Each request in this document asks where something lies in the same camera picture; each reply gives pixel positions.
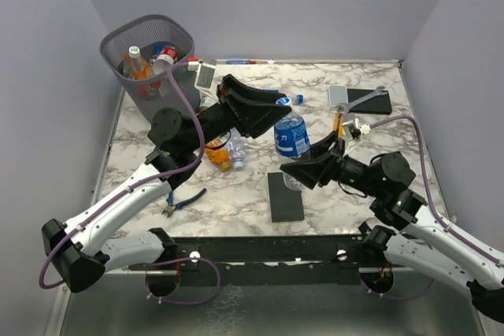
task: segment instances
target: blue bottle label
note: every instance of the blue bottle label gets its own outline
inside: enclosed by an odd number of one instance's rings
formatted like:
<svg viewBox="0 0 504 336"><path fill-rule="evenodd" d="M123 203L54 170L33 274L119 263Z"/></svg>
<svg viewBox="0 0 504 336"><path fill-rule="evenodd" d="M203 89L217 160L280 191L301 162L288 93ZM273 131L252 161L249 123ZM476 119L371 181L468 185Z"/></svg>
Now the blue bottle label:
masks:
<svg viewBox="0 0 504 336"><path fill-rule="evenodd" d="M276 152L284 157L298 157L309 150L305 121L295 127L278 130L275 127Z"/></svg>

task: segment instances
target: orange object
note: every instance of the orange object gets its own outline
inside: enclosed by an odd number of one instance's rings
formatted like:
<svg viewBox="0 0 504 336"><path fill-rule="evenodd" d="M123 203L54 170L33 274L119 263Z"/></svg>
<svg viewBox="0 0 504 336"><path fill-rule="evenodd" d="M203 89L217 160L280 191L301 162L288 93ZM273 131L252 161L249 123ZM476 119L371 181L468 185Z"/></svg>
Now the orange object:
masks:
<svg viewBox="0 0 504 336"><path fill-rule="evenodd" d="M214 103L215 101L211 98L203 98L198 112L204 112L209 108L209 106ZM213 141L208 142L205 147L218 147L221 144L222 142L219 139L214 139ZM231 168L233 168L233 163L231 162L231 159L229 157L229 152L225 147L222 147L218 150L205 148L205 152L209 161L219 167L222 172L229 171Z"/></svg>
<svg viewBox="0 0 504 336"><path fill-rule="evenodd" d="M132 49L136 48L138 52L132 54ZM124 60L129 64L132 70L132 79L143 80L149 79L151 76L151 67L141 55L140 50L136 46L130 47L130 51L123 56Z"/></svg>
<svg viewBox="0 0 504 336"><path fill-rule="evenodd" d="M208 142L206 147L217 147L220 144L218 140L214 139ZM225 148L218 150L205 149L205 152L208 159L218 166L222 172L229 171L233 167L231 159L229 159L229 152Z"/></svg>
<svg viewBox="0 0 504 336"><path fill-rule="evenodd" d="M338 138L343 137L343 113L336 112L332 129L338 132Z"/></svg>

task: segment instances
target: metal floor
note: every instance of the metal floor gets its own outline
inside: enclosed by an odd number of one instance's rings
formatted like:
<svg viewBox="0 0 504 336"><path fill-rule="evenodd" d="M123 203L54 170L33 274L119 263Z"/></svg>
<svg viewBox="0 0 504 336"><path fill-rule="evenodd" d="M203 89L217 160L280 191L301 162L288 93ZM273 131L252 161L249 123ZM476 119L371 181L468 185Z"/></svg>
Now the metal floor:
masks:
<svg viewBox="0 0 504 336"><path fill-rule="evenodd" d="M396 272L394 295L421 292L430 282ZM182 288L179 299L206 296L210 288ZM61 336L478 336L484 335L470 303L437 284L415 301L380 300L360 286L225 286L197 307L146 299L143 275L105 275L72 294Z"/></svg>

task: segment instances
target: white bottle cap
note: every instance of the white bottle cap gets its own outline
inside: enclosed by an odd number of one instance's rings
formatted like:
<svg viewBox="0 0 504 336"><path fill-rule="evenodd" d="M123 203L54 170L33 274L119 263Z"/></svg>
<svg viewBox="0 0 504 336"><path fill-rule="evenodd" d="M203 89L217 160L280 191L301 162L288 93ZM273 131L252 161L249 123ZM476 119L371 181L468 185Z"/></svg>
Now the white bottle cap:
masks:
<svg viewBox="0 0 504 336"><path fill-rule="evenodd" d="M233 168L236 171L243 171L243 162L242 161L233 161Z"/></svg>
<svg viewBox="0 0 504 336"><path fill-rule="evenodd" d="M276 100L277 105L292 105L291 98L279 98Z"/></svg>
<svg viewBox="0 0 504 336"><path fill-rule="evenodd" d="M129 56L131 58L138 58L140 57L140 48L137 46L132 46L129 48Z"/></svg>

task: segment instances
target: red can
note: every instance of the red can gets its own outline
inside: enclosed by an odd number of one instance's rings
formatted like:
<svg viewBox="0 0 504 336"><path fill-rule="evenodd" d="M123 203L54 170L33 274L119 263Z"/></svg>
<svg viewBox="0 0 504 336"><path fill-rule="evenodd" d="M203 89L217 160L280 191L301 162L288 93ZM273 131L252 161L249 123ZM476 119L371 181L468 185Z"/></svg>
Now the red can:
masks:
<svg viewBox="0 0 504 336"><path fill-rule="evenodd" d="M176 50L172 46L165 46L161 49L156 61L152 64L152 71L154 71L155 75L161 74L168 70L178 59L179 54Z"/></svg>

